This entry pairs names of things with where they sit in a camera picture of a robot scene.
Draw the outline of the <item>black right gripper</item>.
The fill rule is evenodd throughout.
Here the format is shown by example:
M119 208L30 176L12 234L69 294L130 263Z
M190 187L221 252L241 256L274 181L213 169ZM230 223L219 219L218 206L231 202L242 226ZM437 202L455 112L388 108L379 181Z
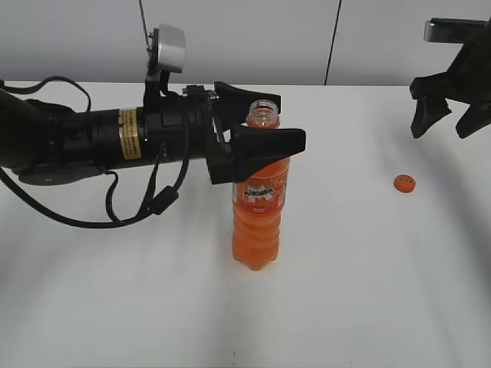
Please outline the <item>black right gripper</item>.
M418 99L410 126L413 138L421 138L452 113L445 98L469 103L456 124L459 138L467 138L490 125L490 21L476 37L461 45L446 71L416 77L411 83L410 94Z

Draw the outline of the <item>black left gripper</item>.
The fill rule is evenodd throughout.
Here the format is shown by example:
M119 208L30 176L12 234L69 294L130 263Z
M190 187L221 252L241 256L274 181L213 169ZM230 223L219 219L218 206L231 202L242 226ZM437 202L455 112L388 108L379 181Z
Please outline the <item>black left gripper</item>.
M250 106L270 100L281 112L282 98L243 90L221 81L214 88L186 86L185 94L168 89L168 72L146 80L142 107L142 158L152 163L180 161L187 169L204 159L213 184L244 182L265 167L305 151L302 129L262 129L237 125L232 145L224 133L246 121Z

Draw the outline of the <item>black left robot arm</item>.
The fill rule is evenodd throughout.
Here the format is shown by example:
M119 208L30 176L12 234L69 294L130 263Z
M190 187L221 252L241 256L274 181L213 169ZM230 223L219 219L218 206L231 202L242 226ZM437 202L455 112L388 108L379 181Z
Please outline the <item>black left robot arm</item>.
M1 88L1 165L21 182L56 186L112 169L204 159L214 184L242 182L304 151L301 129L251 128L252 103L280 96L223 82L184 94L146 83L141 107L85 110L34 100L37 87Z

